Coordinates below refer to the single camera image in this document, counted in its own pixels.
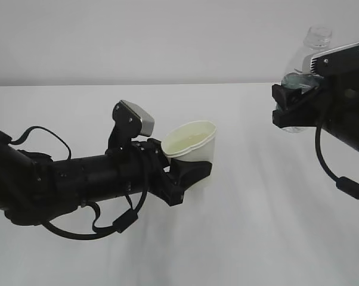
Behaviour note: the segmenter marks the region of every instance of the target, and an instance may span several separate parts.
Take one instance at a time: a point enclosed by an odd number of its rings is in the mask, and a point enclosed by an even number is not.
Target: white backdrop
[[[0,129],[17,138],[42,125],[74,157],[102,154],[121,99],[156,119],[158,139],[192,120],[213,121],[212,184],[172,208],[149,195],[127,231],[92,242],[14,226],[0,211],[0,286],[359,285],[359,201],[322,171],[313,130],[272,125],[269,83],[0,88]],[[66,156],[39,131],[21,147]],[[338,176],[359,181],[359,153],[326,133],[322,149]],[[103,226],[128,207],[122,198],[102,206]],[[85,232],[92,220],[80,209],[55,223]]]
[[[310,25],[359,0],[0,0],[0,85],[279,81]]]

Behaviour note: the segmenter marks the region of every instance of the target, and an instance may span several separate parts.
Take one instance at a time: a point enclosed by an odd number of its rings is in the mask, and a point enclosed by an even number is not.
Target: plastic bottle
[[[331,38],[332,30],[330,28],[321,25],[310,27],[303,41],[304,45],[298,49],[289,61],[285,76],[281,80],[281,85],[292,89],[301,88],[302,93],[317,86],[319,84],[318,77],[302,73],[303,60],[308,55],[328,50]],[[283,130],[291,133],[302,132],[305,129],[306,127],[283,128]]]

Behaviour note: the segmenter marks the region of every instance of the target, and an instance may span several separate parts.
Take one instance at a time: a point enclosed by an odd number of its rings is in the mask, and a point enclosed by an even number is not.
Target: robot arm
[[[301,89],[273,86],[278,108],[273,123],[280,127],[316,127],[315,149],[324,171],[341,191],[359,200],[359,184],[337,177],[324,161],[321,130],[359,152],[359,43],[345,45],[304,59],[303,73],[318,77],[320,86],[302,94]]]
[[[169,163],[160,141],[153,138],[132,141],[138,135],[151,136],[154,127],[154,119],[139,106],[120,101],[114,107],[113,119],[115,125],[105,155],[86,158],[71,159],[64,141],[39,126],[29,128],[16,141],[0,131],[0,210],[5,216],[16,225],[43,225],[65,238],[93,240],[121,233],[135,222],[148,192],[174,206],[182,203],[185,190],[210,175],[210,162],[172,159]],[[69,150],[67,160],[53,161],[47,154],[10,147],[23,143],[38,128],[65,144]],[[139,192],[141,199],[133,207],[129,196]],[[130,209],[112,226],[96,227],[100,216],[96,202],[117,197],[126,197]],[[72,234],[50,222],[79,206],[94,209],[93,234]]]

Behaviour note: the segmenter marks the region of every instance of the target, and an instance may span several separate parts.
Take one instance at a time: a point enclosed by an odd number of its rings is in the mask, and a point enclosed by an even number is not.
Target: paper cup
[[[165,156],[181,161],[213,162],[216,126],[210,121],[182,125],[162,141]]]

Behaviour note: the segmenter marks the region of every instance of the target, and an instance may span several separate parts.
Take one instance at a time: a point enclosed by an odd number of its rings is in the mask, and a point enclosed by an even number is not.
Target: white table
[[[93,242],[15,226],[0,212],[0,286],[359,285],[359,201],[322,171],[313,130],[289,134],[271,123],[270,83],[0,87],[0,129],[17,138],[42,125],[74,157],[102,154],[122,99],[156,119],[157,139],[192,120],[213,121],[212,185],[171,208],[149,195],[127,231]],[[326,133],[322,145],[339,176],[359,181],[358,153]],[[40,131],[22,148],[66,156]],[[101,205],[100,225],[127,209],[124,199]],[[55,222],[86,232],[92,220],[84,208]]]

